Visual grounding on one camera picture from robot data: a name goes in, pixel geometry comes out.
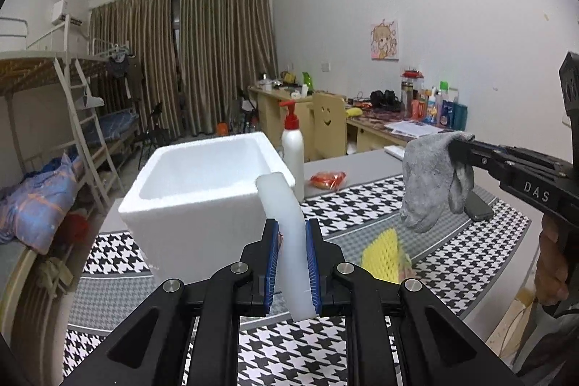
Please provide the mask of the right hand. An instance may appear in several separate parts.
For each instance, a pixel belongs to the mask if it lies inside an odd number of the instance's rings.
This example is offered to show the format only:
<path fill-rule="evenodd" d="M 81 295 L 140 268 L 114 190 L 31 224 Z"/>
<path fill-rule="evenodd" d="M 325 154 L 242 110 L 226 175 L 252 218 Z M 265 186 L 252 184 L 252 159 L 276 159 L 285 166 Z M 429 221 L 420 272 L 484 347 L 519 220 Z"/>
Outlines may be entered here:
<path fill-rule="evenodd" d="M 535 275 L 536 295 L 543 306 L 553 306 L 568 297 L 567 262 L 557 246 L 557 222 L 548 215 L 542 219 L 539 238 L 540 255 Z"/>

